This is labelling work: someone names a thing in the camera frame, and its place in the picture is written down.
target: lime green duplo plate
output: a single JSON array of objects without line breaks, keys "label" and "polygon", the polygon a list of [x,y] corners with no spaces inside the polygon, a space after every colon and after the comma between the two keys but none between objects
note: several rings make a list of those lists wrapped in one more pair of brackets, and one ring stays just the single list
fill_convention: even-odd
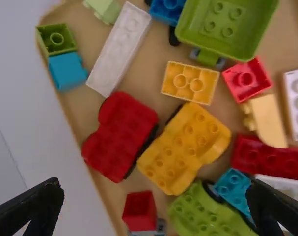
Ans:
[{"label": "lime green duplo plate", "polygon": [[278,0],[187,0],[175,34],[181,42],[248,62]]}]

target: toy brick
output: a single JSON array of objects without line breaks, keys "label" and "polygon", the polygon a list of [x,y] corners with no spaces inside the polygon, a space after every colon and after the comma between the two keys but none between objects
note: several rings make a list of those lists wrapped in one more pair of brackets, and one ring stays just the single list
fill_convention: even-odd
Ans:
[{"label": "toy brick", "polygon": [[36,30],[37,42],[46,59],[77,50],[76,42],[66,24],[37,26]]},{"label": "toy brick", "polygon": [[157,210],[151,191],[129,193],[122,220],[131,232],[155,231]]},{"label": "toy brick", "polygon": [[175,34],[182,43],[248,62],[254,58],[278,2],[186,0]]},{"label": "toy brick", "polygon": [[115,92],[101,106],[98,120],[99,128],[85,140],[81,154],[87,165],[119,183],[154,138],[158,115],[128,94]]},{"label": "toy brick", "polygon": [[153,0],[150,15],[168,25],[176,26],[186,0]]},{"label": "toy brick", "polygon": [[186,103],[137,161],[138,169],[168,195],[183,193],[199,168],[219,158],[231,131],[196,103]]},{"label": "toy brick", "polygon": [[252,98],[241,104],[244,126],[255,131],[259,139],[275,148],[287,148],[283,122],[274,94]]},{"label": "toy brick", "polygon": [[128,231],[127,236],[166,236],[166,221],[157,219],[156,229],[148,231]]},{"label": "toy brick", "polygon": [[214,185],[214,189],[233,207],[250,218],[246,191],[251,184],[250,179],[235,169],[229,169]]},{"label": "toy brick", "polygon": [[217,86],[219,72],[169,61],[161,93],[210,105]]},{"label": "toy brick", "polygon": [[83,84],[88,77],[88,71],[82,67],[82,58],[76,52],[50,56],[49,70],[60,92]]},{"label": "toy brick", "polygon": [[236,210],[216,202],[199,180],[177,197],[167,212],[180,236],[257,236]]},{"label": "toy brick", "polygon": [[107,25],[114,24],[121,11],[121,5],[116,0],[84,0],[83,4]]},{"label": "toy brick", "polygon": [[298,141],[298,70],[284,74],[283,87],[292,138]]},{"label": "toy brick", "polygon": [[262,64],[255,57],[222,73],[236,102],[241,103],[273,86]]},{"label": "toy brick", "polygon": [[151,23],[151,16],[126,2],[86,84],[108,97],[125,75]]},{"label": "toy brick", "polygon": [[298,180],[298,148],[274,148],[257,137],[238,135],[232,167],[250,174]]}]

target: white duplo slope brick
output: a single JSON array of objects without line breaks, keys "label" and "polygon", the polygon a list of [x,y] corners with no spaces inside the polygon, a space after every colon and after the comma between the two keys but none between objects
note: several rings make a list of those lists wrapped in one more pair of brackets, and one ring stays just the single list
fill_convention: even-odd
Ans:
[{"label": "white duplo slope brick", "polygon": [[109,97],[125,75],[151,24],[151,16],[126,2],[86,81]]}]

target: green duplo brick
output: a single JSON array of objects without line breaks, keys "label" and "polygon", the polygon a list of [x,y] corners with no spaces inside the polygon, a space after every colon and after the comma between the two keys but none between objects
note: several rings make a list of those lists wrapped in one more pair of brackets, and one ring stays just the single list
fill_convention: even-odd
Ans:
[{"label": "green duplo brick", "polygon": [[85,0],[85,7],[94,11],[94,15],[105,24],[114,24],[121,11],[121,5],[116,0]]},{"label": "green duplo brick", "polygon": [[76,42],[66,24],[37,26],[37,41],[46,59],[77,50]]}]

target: yellow duplo car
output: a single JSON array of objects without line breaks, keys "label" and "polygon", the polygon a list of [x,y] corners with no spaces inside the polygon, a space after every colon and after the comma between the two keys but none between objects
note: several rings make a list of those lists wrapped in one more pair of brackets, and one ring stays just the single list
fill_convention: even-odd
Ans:
[{"label": "yellow duplo car", "polygon": [[168,195],[183,193],[204,164],[227,149],[231,131],[196,103],[186,103],[137,161],[137,167]]}]

